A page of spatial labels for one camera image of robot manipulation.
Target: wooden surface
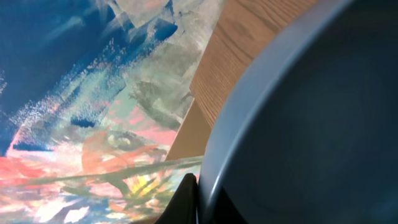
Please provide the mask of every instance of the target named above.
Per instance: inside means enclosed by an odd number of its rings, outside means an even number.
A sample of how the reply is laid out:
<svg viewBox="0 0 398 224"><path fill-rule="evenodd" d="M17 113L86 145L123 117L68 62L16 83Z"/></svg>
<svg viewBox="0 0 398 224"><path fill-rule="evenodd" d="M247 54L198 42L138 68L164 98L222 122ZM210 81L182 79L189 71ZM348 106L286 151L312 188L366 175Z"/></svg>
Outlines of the wooden surface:
<svg viewBox="0 0 398 224"><path fill-rule="evenodd" d="M239 77L260 51L317 0L227 0L191 90L213 124Z"/></svg>
<svg viewBox="0 0 398 224"><path fill-rule="evenodd" d="M201 109L196 100L194 100L167 154L166 160L204 155L210 133L210 125L206 122Z"/></svg>

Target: gray object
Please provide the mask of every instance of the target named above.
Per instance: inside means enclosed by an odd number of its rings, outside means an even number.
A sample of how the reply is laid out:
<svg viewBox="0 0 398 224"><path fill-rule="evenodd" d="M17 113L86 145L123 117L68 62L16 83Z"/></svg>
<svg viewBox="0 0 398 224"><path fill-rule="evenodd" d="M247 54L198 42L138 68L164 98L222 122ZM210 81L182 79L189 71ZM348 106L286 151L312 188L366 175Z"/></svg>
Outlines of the gray object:
<svg viewBox="0 0 398 224"><path fill-rule="evenodd" d="M321 1L266 47L214 125L200 223L398 223L397 11Z"/></svg>

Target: wooden table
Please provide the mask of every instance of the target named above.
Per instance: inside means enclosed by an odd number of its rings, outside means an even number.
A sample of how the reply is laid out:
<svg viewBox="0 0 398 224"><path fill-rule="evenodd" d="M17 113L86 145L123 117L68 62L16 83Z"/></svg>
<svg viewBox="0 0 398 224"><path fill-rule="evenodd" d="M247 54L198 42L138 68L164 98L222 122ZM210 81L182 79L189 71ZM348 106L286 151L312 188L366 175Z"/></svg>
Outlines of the wooden table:
<svg viewBox="0 0 398 224"><path fill-rule="evenodd" d="M228 0L191 84L211 127L246 67L317 0Z"/></svg>

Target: canvas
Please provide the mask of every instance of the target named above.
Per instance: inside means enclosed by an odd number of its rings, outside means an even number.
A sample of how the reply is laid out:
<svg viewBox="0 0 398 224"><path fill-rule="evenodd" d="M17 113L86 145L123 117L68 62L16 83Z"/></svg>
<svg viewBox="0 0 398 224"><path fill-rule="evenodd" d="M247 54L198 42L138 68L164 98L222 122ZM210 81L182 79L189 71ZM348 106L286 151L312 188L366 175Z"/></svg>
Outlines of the canvas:
<svg viewBox="0 0 398 224"><path fill-rule="evenodd" d="M160 213L164 204L129 204L141 178L131 170L164 161L223 4L1 1L0 223L125 223ZM41 212L49 207L58 213Z"/></svg>

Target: curved edge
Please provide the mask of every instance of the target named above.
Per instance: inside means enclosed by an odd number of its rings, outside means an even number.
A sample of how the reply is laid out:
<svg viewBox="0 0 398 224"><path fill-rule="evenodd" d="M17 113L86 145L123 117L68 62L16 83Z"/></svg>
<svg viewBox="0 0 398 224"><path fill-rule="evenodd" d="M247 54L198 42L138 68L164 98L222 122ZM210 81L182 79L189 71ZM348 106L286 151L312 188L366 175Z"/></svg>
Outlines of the curved edge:
<svg viewBox="0 0 398 224"><path fill-rule="evenodd" d="M211 222L225 171L259 109L313 41L353 2L326 0L314 5L246 69L221 110L206 146L199 180L200 223Z"/></svg>

